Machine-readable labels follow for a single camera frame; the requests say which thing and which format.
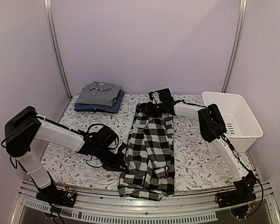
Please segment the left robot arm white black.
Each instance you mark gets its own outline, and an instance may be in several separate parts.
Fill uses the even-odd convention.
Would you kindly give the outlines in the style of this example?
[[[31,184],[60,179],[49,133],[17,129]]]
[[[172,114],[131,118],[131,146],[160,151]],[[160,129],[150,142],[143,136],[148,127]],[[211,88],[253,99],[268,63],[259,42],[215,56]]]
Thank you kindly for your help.
[[[73,130],[39,115],[35,108],[28,106],[10,119],[4,127],[5,138],[1,146],[16,159],[14,167],[21,166],[32,179],[42,195],[51,203],[60,199],[59,190],[49,173],[42,166],[30,148],[34,140],[57,144],[78,154],[99,159],[103,168],[109,171],[127,171],[122,150],[126,147],[119,142],[118,135],[108,126],[100,125],[97,132]]]

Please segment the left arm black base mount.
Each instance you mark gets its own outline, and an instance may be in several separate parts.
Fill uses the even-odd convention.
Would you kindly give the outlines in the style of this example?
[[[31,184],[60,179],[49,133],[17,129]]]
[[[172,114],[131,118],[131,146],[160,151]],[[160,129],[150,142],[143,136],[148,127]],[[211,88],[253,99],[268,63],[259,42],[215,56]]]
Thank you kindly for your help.
[[[76,202],[77,192],[69,190],[68,187],[58,189],[55,185],[49,185],[43,189],[38,189],[36,199],[53,205],[73,208]]]

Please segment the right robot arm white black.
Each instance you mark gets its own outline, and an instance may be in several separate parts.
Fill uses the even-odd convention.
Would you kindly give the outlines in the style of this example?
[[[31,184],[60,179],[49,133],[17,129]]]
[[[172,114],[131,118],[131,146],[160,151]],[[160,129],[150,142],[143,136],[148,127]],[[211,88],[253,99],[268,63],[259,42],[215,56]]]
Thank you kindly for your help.
[[[232,193],[232,200],[235,203],[242,203],[245,199],[252,197],[254,185],[258,179],[244,164],[228,137],[225,122],[216,104],[203,106],[177,100],[158,104],[149,102],[140,108],[143,113],[151,117],[159,117],[167,113],[197,119],[201,137],[214,146],[231,172],[236,188]]]

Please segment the grey polo shirt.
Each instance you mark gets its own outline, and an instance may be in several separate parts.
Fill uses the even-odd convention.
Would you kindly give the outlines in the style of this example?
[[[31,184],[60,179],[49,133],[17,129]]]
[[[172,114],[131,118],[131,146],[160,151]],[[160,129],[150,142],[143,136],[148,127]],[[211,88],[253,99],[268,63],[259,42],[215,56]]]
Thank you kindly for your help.
[[[119,85],[94,81],[82,89],[76,103],[112,106],[121,90]]]

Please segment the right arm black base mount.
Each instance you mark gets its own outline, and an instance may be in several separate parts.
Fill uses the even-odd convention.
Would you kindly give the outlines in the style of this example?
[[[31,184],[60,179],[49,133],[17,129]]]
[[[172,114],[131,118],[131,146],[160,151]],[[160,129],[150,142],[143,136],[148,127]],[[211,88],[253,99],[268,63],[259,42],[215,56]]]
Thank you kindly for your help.
[[[255,199],[256,195],[254,188],[248,189],[247,192],[244,192],[240,189],[222,189],[215,194],[215,202],[218,204],[219,208],[239,205],[242,203],[251,202]]]

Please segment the black white checkered shirt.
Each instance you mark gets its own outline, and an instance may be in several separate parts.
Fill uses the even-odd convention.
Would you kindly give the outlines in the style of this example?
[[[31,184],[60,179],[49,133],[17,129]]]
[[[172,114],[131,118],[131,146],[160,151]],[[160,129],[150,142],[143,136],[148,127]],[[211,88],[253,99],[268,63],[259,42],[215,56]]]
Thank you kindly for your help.
[[[159,201],[175,193],[173,116],[149,115],[148,103],[136,105],[119,176],[120,197]]]

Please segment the blue checkered shirt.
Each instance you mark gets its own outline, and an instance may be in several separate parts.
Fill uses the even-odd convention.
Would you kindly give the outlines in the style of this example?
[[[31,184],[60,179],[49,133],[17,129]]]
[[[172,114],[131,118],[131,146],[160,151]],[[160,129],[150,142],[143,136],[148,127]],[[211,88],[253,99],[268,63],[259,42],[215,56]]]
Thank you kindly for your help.
[[[96,104],[75,104],[74,111],[76,112],[106,112],[116,114],[119,112],[121,102],[123,100],[125,92],[120,90],[116,102],[112,106],[108,105],[96,105]]]

